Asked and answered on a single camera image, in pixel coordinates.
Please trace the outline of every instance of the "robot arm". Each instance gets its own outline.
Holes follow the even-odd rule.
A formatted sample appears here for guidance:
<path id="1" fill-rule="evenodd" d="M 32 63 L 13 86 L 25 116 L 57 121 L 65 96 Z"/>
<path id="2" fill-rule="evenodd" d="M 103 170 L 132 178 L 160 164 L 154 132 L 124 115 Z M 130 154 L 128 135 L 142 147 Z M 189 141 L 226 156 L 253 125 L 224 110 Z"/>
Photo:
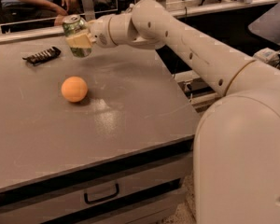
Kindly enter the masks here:
<path id="1" fill-rule="evenodd" d="M 170 47 L 221 96 L 194 142 L 198 224 L 280 224 L 280 71 L 143 0 L 91 26 L 97 45 Z"/>

